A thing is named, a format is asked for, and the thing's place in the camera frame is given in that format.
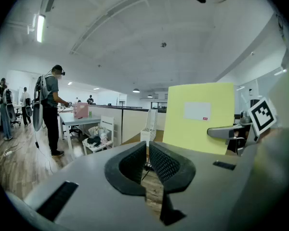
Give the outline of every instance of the person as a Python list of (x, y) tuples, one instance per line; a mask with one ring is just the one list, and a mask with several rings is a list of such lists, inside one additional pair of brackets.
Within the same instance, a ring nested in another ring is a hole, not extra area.
[(94, 100), (92, 98), (92, 95), (90, 95), (90, 97), (87, 99), (87, 103), (88, 104), (93, 104)]
[(62, 67), (56, 65), (52, 68), (52, 73), (46, 76), (47, 90), (50, 91), (46, 100), (42, 102), (43, 105), (43, 119), (48, 130), (49, 148), (52, 157), (63, 156), (64, 152), (58, 151), (59, 127), (58, 127), (58, 103), (62, 103), (65, 107), (69, 107), (69, 103), (58, 96), (58, 79), (62, 78)]
[(3, 133), (4, 133), (4, 140), (9, 141), (13, 138), (12, 132), (11, 132), (11, 124), (10, 124), (10, 118), (8, 116), (8, 113), (6, 111), (6, 104), (3, 103), (3, 92), (4, 90), (8, 88), (5, 84), (5, 78), (1, 79), (0, 82), (0, 113), (1, 113), (1, 119), (2, 119), (2, 127), (3, 127)]
[(21, 103), (21, 110), (23, 113), (23, 119), (24, 119), (24, 125), (25, 126), (28, 125), (27, 119), (28, 119), (29, 123), (31, 123), (31, 118), (29, 116), (27, 116), (27, 112), (26, 112), (26, 99), (27, 98), (30, 98), (30, 95), (29, 95), (29, 93), (27, 93), (27, 87), (24, 87), (24, 93), (21, 95), (20, 102), (22, 102)]

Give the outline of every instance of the black mesh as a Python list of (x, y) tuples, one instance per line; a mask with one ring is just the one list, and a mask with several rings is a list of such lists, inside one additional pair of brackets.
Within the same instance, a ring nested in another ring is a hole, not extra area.
[(122, 194), (145, 196), (145, 188), (140, 185), (145, 159), (143, 141), (110, 158), (105, 164), (105, 177)]
[(152, 145), (150, 145), (150, 162), (154, 165), (154, 170), (162, 183), (174, 176), (180, 169), (177, 160)]
[(150, 141), (149, 149), (150, 163), (162, 182), (165, 193), (184, 191), (196, 173), (192, 161), (164, 148), (162, 143)]
[(120, 164), (120, 172), (130, 180), (140, 184), (143, 168), (145, 166), (146, 158), (146, 147), (142, 146), (137, 151), (129, 154), (127, 157), (124, 157)]

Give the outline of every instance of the man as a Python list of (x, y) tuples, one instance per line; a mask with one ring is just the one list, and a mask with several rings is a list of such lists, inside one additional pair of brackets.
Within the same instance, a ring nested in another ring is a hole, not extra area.
[(28, 118), (29, 123), (31, 123), (31, 118), (29, 116), (27, 116), (27, 112), (26, 112), (26, 99), (27, 98), (30, 98), (30, 95), (29, 95), (29, 93), (27, 93), (27, 87), (24, 87), (24, 93), (21, 95), (20, 102), (22, 102), (21, 103), (21, 110), (23, 113), (23, 119), (24, 119), (24, 125), (25, 126), (28, 125), (27, 118)]
[(45, 77), (47, 90), (50, 91), (46, 100), (43, 101), (43, 119), (48, 130), (49, 148), (52, 157), (63, 156), (64, 152), (58, 151), (59, 127), (58, 127), (58, 103), (62, 103), (65, 107), (69, 103), (58, 96), (58, 79), (62, 78), (62, 67), (56, 65), (52, 68), (52, 73)]
[(92, 98), (92, 95), (90, 95), (90, 98), (87, 99), (87, 103), (88, 103), (88, 104), (93, 104), (93, 101), (94, 101), (94, 100), (93, 100), (93, 98)]

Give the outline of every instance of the white basket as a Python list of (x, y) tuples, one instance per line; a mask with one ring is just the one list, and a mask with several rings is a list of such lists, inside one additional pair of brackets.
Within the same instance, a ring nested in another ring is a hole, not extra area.
[(149, 146), (150, 141), (153, 141), (155, 139), (157, 121), (158, 111), (150, 109), (146, 117), (145, 128), (140, 131), (140, 141), (146, 141), (147, 146)]

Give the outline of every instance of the wooden floor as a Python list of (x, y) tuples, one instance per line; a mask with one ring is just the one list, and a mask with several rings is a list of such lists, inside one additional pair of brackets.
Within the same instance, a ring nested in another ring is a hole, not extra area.
[[(47, 128), (41, 128), (36, 132), (40, 151), (35, 146), (32, 123), (29, 126), (24, 126), (23, 122), (21, 126), (15, 125), (12, 128), (12, 135), (12, 140), (4, 141), (3, 132), (0, 132), (0, 183), (4, 190), (13, 192), (20, 199), (24, 199), (40, 182), (72, 162), (67, 140), (60, 138), (58, 150), (64, 151), (65, 155), (56, 159), (51, 157)], [(84, 156), (81, 143), (83, 139), (84, 137), (72, 139), (75, 157)], [(4, 157), (3, 153), (8, 149), (15, 152)], [(146, 187), (146, 203), (158, 218), (162, 204), (163, 185), (152, 171), (148, 173), (141, 185)]]

